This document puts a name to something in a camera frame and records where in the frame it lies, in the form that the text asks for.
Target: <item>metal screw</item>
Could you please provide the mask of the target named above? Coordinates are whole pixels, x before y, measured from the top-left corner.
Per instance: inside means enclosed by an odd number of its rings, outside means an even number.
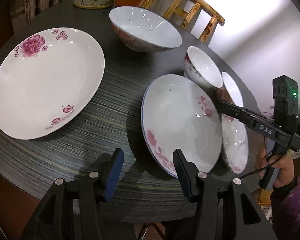
[[[202,179],[205,179],[205,178],[207,177],[207,173],[205,173],[205,172],[203,172],[203,171],[200,171],[200,172],[198,173],[198,177],[199,177],[199,178],[202,178]]]
[[[54,182],[56,185],[61,185],[63,183],[63,179],[56,179]]]
[[[233,179],[233,183],[234,183],[234,184],[237,184],[237,185],[240,185],[240,184],[241,184],[241,179],[239,179],[239,178],[234,178],[234,179]]]
[[[97,177],[99,176],[99,173],[96,172],[96,171],[93,171],[93,172],[91,172],[91,173],[89,174],[89,176],[90,176],[91,178],[97,178]]]

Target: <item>chair leg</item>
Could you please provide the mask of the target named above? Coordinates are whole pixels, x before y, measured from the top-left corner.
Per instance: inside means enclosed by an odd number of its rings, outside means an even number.
[[[161,237],[162,240],[166,240],[166,236],[164,235],[164,233],[161,231],[161,229],[154,223],[144,223],[143,224],[143,227],[142,227],[142,230],[140,231],[139,233],[139,236],[138,236],[138,240],[143,240],[146,236],[146,233],[147,233],[147,230],[149,227],[154,227],[154,229],[158,232],[159,236]]]

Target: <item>human hand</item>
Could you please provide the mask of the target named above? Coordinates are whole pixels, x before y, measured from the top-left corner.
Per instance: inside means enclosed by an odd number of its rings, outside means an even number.
[[[256,170],[266,167],[268,164],[273,163],[280,155],[273,156],[269,159],[269,163],[266,161],[266,145],[262,143],[260,145],[259,153],[257,154],[256,159]],[[288,185],[292,182],[294,178],[294,166],[293,161],[289,153],[286,153],[281,160],[279,160],[276,164],[272,166],[273,168],[280,168],[280,172],[278,177],[274,181],[274,187],[282,187],[284,185]],[[265,171],[259,172],[259,176],[261,177]]]

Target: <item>purple sleeve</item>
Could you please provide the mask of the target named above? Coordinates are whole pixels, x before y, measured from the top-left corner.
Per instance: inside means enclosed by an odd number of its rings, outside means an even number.
[[[278,240],[291,239],[300,227],[300,178],[285,198],[271,195],[273,230]]]

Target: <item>floral bowl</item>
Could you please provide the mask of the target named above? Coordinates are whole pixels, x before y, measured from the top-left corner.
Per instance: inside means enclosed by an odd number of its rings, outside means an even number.
[[[163,51],[182,44],[182,37],[177,29],[152,11],[121,6],[112,9],[109,17],[114,32],[132,50]]]
[[[174,177],[175,149],[199,171],[209,172],[218,160],[219,115],[208,95],[189,79],[169,74],[154,80],[143,97],[141,126],[153,158]]]
[[[222,72],[221,76],[223,86],[216,91],[218,100],[243,107],[242,95],[236,82],[227,72]]]
[[[105,68],[99,43],[73,28],[36,33],[0,66],[0,129],[34,139],[73,119],[97,91]]]
[[[221,88],[221,73],[213,60],[201,49],[190,46],[183,60],[185,77],[204,89]]]
[[[236,174],[244,171],[249,157],[249,143],[245,125],[231,116],[221,115],[223,150],[221,156]]]

